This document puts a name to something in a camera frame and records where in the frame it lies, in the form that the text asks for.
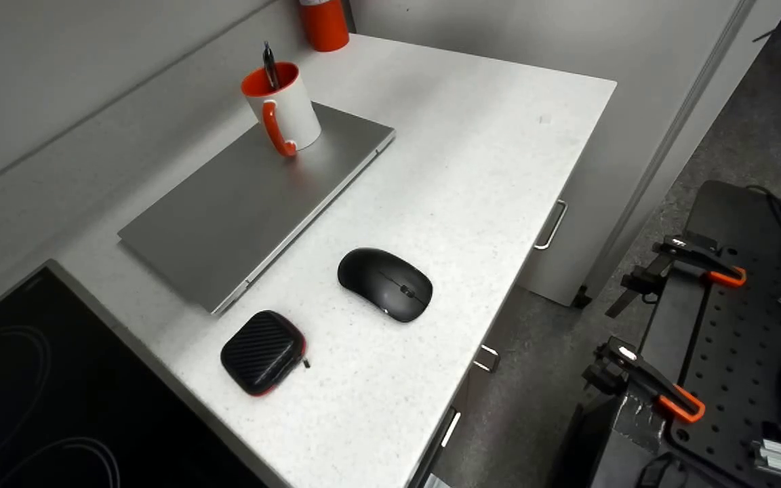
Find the white countertop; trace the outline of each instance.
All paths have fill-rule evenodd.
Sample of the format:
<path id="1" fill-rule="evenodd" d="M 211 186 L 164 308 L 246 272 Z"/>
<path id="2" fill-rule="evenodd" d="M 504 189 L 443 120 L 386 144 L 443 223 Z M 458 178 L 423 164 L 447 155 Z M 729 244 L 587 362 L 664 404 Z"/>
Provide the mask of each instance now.
<path id="1" fill-rule="evenodd" d="M 185 303 L 120 247 L 117 232 L 256 125 L 245 103 L 201 135 L 158 135 L 155 144 L 196 144 L 121 185 L 55 257 L 121 326 L 120 334 L 284 482 L 405 484 L 612 80 L 364 36 L 337 53 L 296 63 L 315 101 L 391 125 L 395 141 L 229 315 Z M 215 84 L 172 80 L 169 98 L 158 101 Z M 142 128 L 131 113 L 120 109 L 97 128 Z M 337 263 L 356 247 L 417 266 L 433 281 L 427 315 L 399 326 L 341 289 Z M 299 365 L 275 394 L 253 399 L 225 375 L 220 350 L 260 308 L 276 308 L 305 330 L 313 368 Z"/>

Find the red and white cup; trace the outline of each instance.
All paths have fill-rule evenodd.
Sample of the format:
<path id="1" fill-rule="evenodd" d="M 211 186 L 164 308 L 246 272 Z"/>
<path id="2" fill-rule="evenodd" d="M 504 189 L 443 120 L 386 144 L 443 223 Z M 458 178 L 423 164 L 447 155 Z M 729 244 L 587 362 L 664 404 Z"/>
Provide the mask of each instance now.
<path id="1" fill-rule="evenodd" d="M 317 141 L 321 122 L 305 76 L 292 63 L 276 63 L 276 89 L 268 84 L 264 67 L 245 76 L 238 89 L 283 156 L 296 156 L 299 150 Z"/>

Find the gray floor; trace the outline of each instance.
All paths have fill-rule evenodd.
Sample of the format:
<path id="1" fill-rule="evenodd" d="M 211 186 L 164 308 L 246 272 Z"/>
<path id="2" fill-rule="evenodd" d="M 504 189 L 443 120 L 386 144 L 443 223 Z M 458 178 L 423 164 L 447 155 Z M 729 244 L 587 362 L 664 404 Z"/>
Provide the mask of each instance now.
<path id="1" fill-rule="evenodd" d="M 436 463 L 444 482 L 549 484 L 572 410 L 584 399 L 581 371 L 592 350 L 611 334 L 638 345 L 648 322 L 650 308 L 639 300 L 620 320 L 606 316 L 618 296 L 618 276 L 650 261 L 648 247 L 656 239 L 681 231 L 694 189 L 709 178 L 764 185 L 781 194 L 781 32 L 589 308 L 569 312 L 523 289 L 509 296 L 498 316 L 503 368 L 490 377 L 473 371 L 456 400 L 466 414 Z"/>

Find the computer mouse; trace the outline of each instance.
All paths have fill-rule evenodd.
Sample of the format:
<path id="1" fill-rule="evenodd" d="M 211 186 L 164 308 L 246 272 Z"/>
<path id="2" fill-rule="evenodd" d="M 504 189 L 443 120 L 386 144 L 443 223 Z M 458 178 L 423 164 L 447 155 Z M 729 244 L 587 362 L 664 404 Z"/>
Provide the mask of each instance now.
<path id="1" fill-rule="evenodd" d="M 338 284 L 364 296 L 399 322 L 423 315 L 433 284 L 408 261 L 383 249 L 353 249 L 338 261 Z"/>

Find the silver laptop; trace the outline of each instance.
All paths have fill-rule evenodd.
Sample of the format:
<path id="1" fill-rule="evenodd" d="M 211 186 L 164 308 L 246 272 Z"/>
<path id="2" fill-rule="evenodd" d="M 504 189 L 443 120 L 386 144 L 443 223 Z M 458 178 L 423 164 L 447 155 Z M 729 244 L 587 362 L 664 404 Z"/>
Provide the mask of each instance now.
<path id="1" fill-rule="evenodd" d="M 280 156 L 256 125 L 120 231 L 187 300 L 222 315 L 389 150 L 393 129 L 315 106 L 324 135 Z"/>

